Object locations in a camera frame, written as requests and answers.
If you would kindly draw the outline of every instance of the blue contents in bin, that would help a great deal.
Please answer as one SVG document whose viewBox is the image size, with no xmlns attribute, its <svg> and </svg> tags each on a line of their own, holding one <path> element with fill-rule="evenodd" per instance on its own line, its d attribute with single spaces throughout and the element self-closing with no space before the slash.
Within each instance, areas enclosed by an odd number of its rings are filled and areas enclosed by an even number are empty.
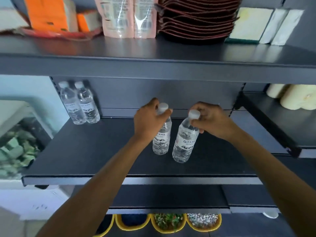
<svg viewBox="0 0 316 237">
<path fill-rule="evenodd" d="M 112 221 L 112 215 L 105 215 L 104 219 L 100 223 L 95 234 L 99 235 L 99 234 L 102 234 L 104 231 L 106 231 L 108 227 L 110 226 L 111 221 Z"/>
<path fill-rule="evenodd" d="M 122 217 L 122 222 L 126 226 L 137 226 L 145 223 L 147 219 L 146 214 L 125 214 L 121 215 Z"/>
</svg>

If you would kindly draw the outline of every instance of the white pebbles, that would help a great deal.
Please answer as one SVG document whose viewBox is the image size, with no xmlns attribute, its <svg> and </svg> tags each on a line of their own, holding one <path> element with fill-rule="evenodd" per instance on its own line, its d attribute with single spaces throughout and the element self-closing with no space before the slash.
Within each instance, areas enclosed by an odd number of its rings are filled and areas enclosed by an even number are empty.
<svg viewBox="0 0 316 237">
<path fill-rule="evenodd" d="M 218 220 L 218 215 L 214 214 L 186 214 L 189 221 L 197 228 L 209 228 Z"/>
</svg>

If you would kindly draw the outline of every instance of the yellow rim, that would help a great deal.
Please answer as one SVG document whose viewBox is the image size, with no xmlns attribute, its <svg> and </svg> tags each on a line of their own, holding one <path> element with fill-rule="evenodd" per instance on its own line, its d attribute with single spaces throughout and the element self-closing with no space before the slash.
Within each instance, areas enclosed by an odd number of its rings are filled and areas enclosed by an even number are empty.
<svg viewBox="0 0 316 237">
<path fill-rule="evenodd" d="M 217 219 L 215 225 L 213 225 L 212 227 L 207 228 L 207 229 L 199 229 L 199 228 L 196 228 L 196 227 L 193 226 L 192 223 L 189 221 L 189 218 L 188 218 L 188 217 L 186 218 L 186 221 L 187 221 L 187 223 L 190 225 L 190 227 L 191 227 L 192 229 L 196 230 L 196 231 L 199 231 L 199 232 L 210 232 L 210 231 L 217 230 L 217 229 L 221 226 L 221 224 L 222 224 L 222 215 L 219 214 L 219 215 L 218 215 L 218 219 Z"/>
<path fill-rule="evenodd" d="M 101 233 L 99 235 L 94 235 L 93 237 L 102 237 L 102 236 L 106 235 L 110 231 L 110 229 L 112 228 L 113 223 L 114 223 L 114 219 L 115 219 L 115 215 L 112 215 L 110 226 L 106 229 L 106 231 L 104 231 L 103 233 Z"/>
<path fill-rule="evenodd" d="M 125 231 L 133 231 L 133 230 L 138 230 L 141 228 L 144 228 L 150 220 L 150 215 L 147 215 L 146 221 L 142 223 L 141 225 L 136 225 L 136 226 L 126 226 L 123 221 L 122 221 L 122 215 L 115 215 L 115 222 L 116 225 L 121 229 Z"/>
<path fill-rule="evenodd" d="M 182 221 L 182 224 L 177 228 L 177 229 L 174 229 L 174 230 L 162 230 L 158 227 L 157 223 L 156 223 L 156 220 L 155 220 L 155 215 L 154 214 L 150 214 L 150 219 L 151 219 L 151 223 L 153 225 L 153 227 L 156 229 L 156 231 L 162 233 L 162 234 L 171 234 L 171 233 L 175 233 L 175 232 L 178 232 L 180 230 L 183 229 L 183 227 L 185 226 L 185 223 L 186 223 L 186 214 L 182 214 L 183 215 L 183 221 Z"/>
</svg>

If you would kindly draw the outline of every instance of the forearm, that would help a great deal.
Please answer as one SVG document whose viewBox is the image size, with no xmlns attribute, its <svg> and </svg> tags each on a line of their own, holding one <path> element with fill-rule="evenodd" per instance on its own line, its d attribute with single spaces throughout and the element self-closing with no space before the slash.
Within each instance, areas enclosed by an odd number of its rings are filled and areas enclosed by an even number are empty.
<svg viewBox="0 0 316 237">
<path fill-rule="evenodd" d="M 124 178 L 146 145 L 132 137 L 74 197 L 54 213 L 37 237 L 93 236 Z"/>
<path fill-rule="evenodd" d="M 314 234 L 316 191 L 244 131 L 237 131 L 230 142 L 255 169 L 296 234 Z"/>
</svg>

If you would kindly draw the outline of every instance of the water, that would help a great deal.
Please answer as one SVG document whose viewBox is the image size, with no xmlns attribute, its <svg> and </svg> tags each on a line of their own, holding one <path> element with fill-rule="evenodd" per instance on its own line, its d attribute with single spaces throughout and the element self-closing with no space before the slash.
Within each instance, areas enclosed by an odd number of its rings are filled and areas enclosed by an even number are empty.
<svg viewBox="0 0 316 237">
<path fill-rule="evenodd" d="M 153 139 L 153 151 L 157 155 L 164 155 L 168 152 L 171 132 L 171 118 L 163 124 L 158 134 Z"/>
<path fill-rule="evenodd" d="M 60 98 L 74 124 L 81 125 L 87 121 L 79 106 L 75 91 L 69 87 L 61 88 Z"/>
<path fill-rule="evenodd" d="M 80 86 L 80 88 L 78 88 L 77 97 L 79 99 L 80 107 L 83 110 L 88 123 L 97 123 L 100 120 L 100 114 L 93 100 L 93 95 L 91 91 L 84 86 Z"/>
<path fill-rule="evenodd" d="M 199 129 L 190 125 L 189 118 L 180 124 L 172 151 L 172 157 L 176 162 L 184 163 L 189 159 L 198 134 Z"/>
</svg>

